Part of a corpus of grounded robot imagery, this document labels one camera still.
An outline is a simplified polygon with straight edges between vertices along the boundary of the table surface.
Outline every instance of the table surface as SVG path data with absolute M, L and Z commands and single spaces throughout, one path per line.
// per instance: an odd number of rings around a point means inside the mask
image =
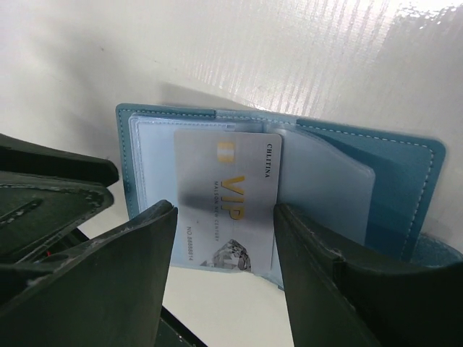
M 256 107 L 437 137 L 422 232 L 463 251 L 463 8 L 450 0 L 2 1 L 2 133 L 120 168 L 122 102 Z M 127 219 L 116 203 L 95 236 Z M 171 268 L 164 304 L 209 346 L 291 346 L 284 293 Z

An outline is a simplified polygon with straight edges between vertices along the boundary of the wallet stitching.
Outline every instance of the wallet stitching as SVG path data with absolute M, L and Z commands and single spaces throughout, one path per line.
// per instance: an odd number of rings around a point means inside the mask
M 309 128 L 309 129 L 316 129 L 316 130 L 322 130 L 326 132 L 337 132 L 339 134 L 346 134 L 346 135 L 353 135 L 353 136 L 359 136 L 359 137 L 367 137 L 370 139 L 374 140 L 382 140 L 382 141 L 389 141 L 389 142 L 395 142 L 399 143 L 402 145 L 413 145 L 413 146 L 418 146 L 418 147 L 423 147 L 429 150 L 431 158 L 429 162 L 429 167 L 428 167 L 428 172 L 426 173 L 425 176 L 425 181 L 423 182 L 423 186 L 421 189 L 420 196 L 418 197 L 418 202 L 417 206 L 415 208 L 415 211 L 413 212 L 412 215 L 412 220 L 410 221 L 410 226 L 407 231 L 407 235 L 405 236 L 405 242 L 404 246 L 402 247 L 402 251 L 400 253 L 400 257 L 402 258 L 405 252 L 405 248 L 407 247 L 407 244 L 409 242 L 409 236 L 412 232 L 413 225 L 415 224 L 415 219 L 418 214 L 418 211 L 420 210 L 421 206 L 421 200 L 422 197 L 425 193 L 426 186 L 428 185 L 429 182 L 429 176 L 431 174 L 431 171 L 433 169 L 433 164 L 434 164 L 434 156 L 435 152 L 427 145 L 421 144 L 421 143 L 415 143 L 415 142 L 408 142 L 408 141 L 400 141 L 400 140 L 392 140 L 388 139 L 385 137 L 377 137 L 377 136 L 371 136 L 371 135 L 365 135 L 365 134 L 357 134 L 354 132 L 343 132 L 341 130 L 334 130 L 334 129 L 328 129 L 328 128 L 320 128 L 320 127 L 314 127 L 311 125 L 303 125 L 303 124 L 297 124 L 293 123 L 290 121 L 278 121 L 274 119 L 266 119 L 266 118 L 261 118 L 261 117 L 246 117 L 246 116 L 217 116 L 217 115 L 207 115 L 207 114 L 192 114 L 192 113 L 176 113 L 176 112 L 162 112 L 162 111 L 152 111 L 152 110 L 131 110 L 131 109 L 120 109 L 118 114 L 119 114 L 119 122 L 120 122 L 120 129 L 121 129 L 121 140 L 122 140 L 122 151 L 123 151 L 123 157 L 124 157 L 124 170 L 125 170 L 125 176 L 128 176 L 128 171 L 127 171 L 127 159 L 125 155 L 125 143 L 124 143 L 124 130 L 122 128 L 122 117 L 121 117 L 121 112 L 143 112 L 143 113 L 153 113 L 153 114 L 166 114 L 166 115 L 172 115 L 172 116 L 191 116 L 191 117 L 198 117 L 198 118 L 209 118 L 209 119 L 245 119 L 245 120 L 253 120 L 253 121 L 265 121 L 265 122 L 271 122 L 271 123 L 278 123 L 278 124 L 289 124 L 289 125 L 295 125 L 296 127 L 303 127 L 303 128 Z M 133 213 L 133 206 L 132 206 L 132 199 L 129 196 L 129 208 Z

